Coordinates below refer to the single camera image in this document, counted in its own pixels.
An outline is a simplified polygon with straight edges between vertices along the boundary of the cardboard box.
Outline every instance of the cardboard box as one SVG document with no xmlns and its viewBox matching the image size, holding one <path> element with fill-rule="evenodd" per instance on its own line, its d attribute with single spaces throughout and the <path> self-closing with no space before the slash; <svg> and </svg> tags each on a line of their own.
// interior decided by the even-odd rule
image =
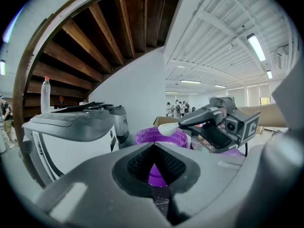
<svg viewBox="0 0 304 228">
<path fill-rule="evenodd" d="M 177 123 L 178 121 L 179 121 L 179 118 L 158 116 L 155 119 L 155 121 L 153 122 L 153 127 L 158 127 L 159 125 L 162 125 L 162 124 Z"/>
</svg>

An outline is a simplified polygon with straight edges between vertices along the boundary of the black cable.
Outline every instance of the black cable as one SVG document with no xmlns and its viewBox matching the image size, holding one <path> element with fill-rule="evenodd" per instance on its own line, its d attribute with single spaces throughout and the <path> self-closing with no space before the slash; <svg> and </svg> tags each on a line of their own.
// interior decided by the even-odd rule
<svg viewBox="0 0 304 228">
<path fill-rule="evenodd" d="M 245 144 L 245 157 L 247 157 L 248 154 L 248 143 Z"/>
</svg>

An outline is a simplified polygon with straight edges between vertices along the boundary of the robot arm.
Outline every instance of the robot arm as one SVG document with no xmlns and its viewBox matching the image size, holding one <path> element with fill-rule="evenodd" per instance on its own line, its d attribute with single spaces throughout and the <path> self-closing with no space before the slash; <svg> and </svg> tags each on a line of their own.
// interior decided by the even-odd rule
<svg viewBox="0 0 304 228">
<path fill-rule="evenodd" d="M 227 117 L 221 108 L 227 110 Z M 238 110 L 231 97 L 213 97 L 209 104 L 183 117 L 179 128 L 190 130 L 204 137 L 210 144 L 212 153 L 222 153 L 239 147 L 256 135 L 260 112 L 248 116 Z M 217 125 L 225 124 L 225 131 Z"/>
</svg>

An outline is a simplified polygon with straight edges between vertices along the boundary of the white bottle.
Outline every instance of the white bottle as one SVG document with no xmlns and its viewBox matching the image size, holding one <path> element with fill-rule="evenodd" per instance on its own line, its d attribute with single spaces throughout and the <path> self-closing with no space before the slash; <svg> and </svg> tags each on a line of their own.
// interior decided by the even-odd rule
<svg viewBox="0 0 304 228">
<path fill-rule="evenodd" d="M 49 84 L 49 77 L 45 77 L 45 81 L 41 87 L 41 113 L 50 113 L 49 98 L 51 85 Z"/>
</svg>

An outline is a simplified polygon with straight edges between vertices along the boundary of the ceiling light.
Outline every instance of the ceiling light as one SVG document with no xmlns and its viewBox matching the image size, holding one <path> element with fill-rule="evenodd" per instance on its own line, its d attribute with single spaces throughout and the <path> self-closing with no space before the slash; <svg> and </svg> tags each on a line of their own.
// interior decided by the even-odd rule
<svg viewBox="0 0 304 228">
<path fill-rule="evenodd" d="M 269 78 L 269 79 L 272 79 L 272 73 L 271 73 L 271 70 L 267 70 L 266 72 L 267 72 L 268 78 Z"/>
<path fill-rule="evenodd" d="M 182 83 L 194 83 L 194 84 L 200 84 L 200 81 L 193 81 L 193 80 L 181 80 Z"/>
<path fill-rule="evenodd" d="M 1 75 L 5 75 L 5 61 L 4 60 L 0 61 L 0 73 L 1 73 Z"/>
<path fill-rule="evenodd" d="M 249 43 L 255 50 L 255 52 L 258 56 L 258 59 L 260 59 L 261 62 L 265 61 L 266 60 L 265 55 L 263 53 L 262 47 L 261 47 L 260 43 L 258 42 L 255 34 L 250 34 L 249 36 L 247 36 L 247 40 L 249 41 Z"/>
<path fill-rule="evenodd" d="M 222 85 L 214 85 L 215 87 L 219 87 L 219 88 L 227 88 L 226 86 L 222 86 Z"/>
</svg>

